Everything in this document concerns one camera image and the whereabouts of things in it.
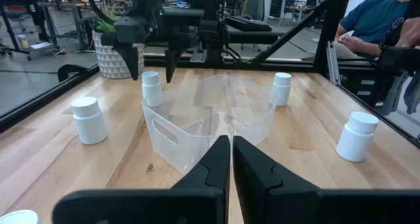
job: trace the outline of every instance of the person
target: person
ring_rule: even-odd
[[[408,19],[404,22],[401,37],[397,47],[420,46],[420,17]]]
[[[22,14],[27,14],[28,10],[25,6],[11,5],[5,7],[5,12],[9,18],[18,18]],[[38,33],[38,38],[41,42],[48,41],[47,33],[43,33],[42,26],[44,26],[44,15],[41,10],[35,10],[30,13],[32,15],[33,25]]]
[[[373,60],[381,54],[380,42],[395,22],[404,15],[411,0],[366,0],[340,21],[335,36],[337,57],[343,46],[354,58]]]

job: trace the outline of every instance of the bottle cap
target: bottle cap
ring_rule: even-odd
[[[39,222],[38,215],[31,210],[19,210],[0,217],[1,224],[37,224]]]
[[[143,72],[142,81],[146,85],[155,85],[160,83],[159,72]]]
[[[94,97],[81,97],[72,102],[73,113],[77,116],[90,116],[97,113],[99,104]]]
[[[353,112],[347,124],[361,133],[373,133],[379,124],[379,119],[365,112]]]
[[[291,75],[287,73],[276,73],[276,76],[274,76],[274,83],[276,85],[290,85]]]

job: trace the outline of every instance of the white plastic bottle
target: white plastic bottle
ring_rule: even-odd
[[[85,145],[94,145],[106,136],[104,116],[94,97],[81,97],[72,102],[73,118],[80,141]]]
[[[160,106],[163,101],[159,72],[143,72],[142,74],[143,99],[148,106]]]
[[[274,76],[273,89],[280,94],[277,106],[286,106],[291,89],[291,75],[276,73],[276,76]]]
[[[364,112],[353,112],[337,145],[337,153],[351,162],[361,162],[371,146],[378,118]]]

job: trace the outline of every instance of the transparent plastic bin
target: transparent plastic bin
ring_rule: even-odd
[[[163,92],[161,106],[143,112],[153,149],[187,174],[220,135],[239,135],[253,145],[268,136],[279,94],[234,76],[192,80]]]

